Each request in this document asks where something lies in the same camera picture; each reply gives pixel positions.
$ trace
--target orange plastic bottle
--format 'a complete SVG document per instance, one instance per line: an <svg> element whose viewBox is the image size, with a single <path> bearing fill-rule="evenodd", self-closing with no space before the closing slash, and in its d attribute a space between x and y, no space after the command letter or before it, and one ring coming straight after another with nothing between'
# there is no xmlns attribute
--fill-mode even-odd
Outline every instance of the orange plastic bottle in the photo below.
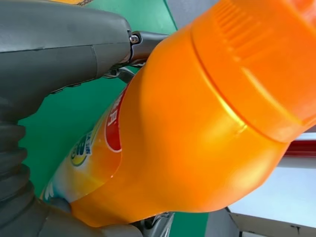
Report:
<svg viewBox="0 0 316 237"><path fill-rule="evenodd" d="M159 44L57 172L91 226L225 207L315 124L313 0L221 0Z"/></svg>

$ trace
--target white wall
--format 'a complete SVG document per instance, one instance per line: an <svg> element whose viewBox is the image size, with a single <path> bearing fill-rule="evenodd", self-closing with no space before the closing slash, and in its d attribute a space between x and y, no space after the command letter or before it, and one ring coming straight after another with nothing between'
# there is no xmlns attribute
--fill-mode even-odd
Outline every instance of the white wall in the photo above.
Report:
<svg viewBox="0 0 316 237"><path fill-rule="evenodd" d="M265 184L229 209L316 228L316 169L277 167Z"/></svg>

